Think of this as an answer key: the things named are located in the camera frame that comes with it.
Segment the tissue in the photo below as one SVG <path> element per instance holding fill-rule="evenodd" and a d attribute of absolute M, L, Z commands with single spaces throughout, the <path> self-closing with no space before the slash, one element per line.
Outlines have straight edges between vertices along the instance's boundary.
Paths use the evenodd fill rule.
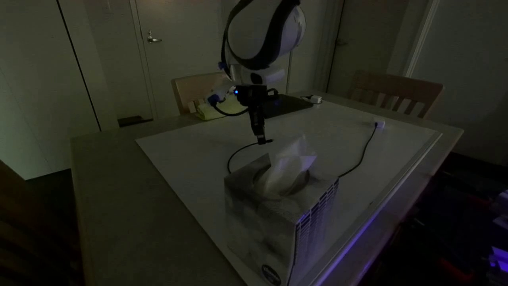
<path fill-rule="evenodd" d="M 255 182 L 254 190 L 268 199 L 281 199 L 288 194 L 296 178 L 306 172 L 316 152 L 301 135 L 288 146 L 270 155 L 271 167 Z"/>

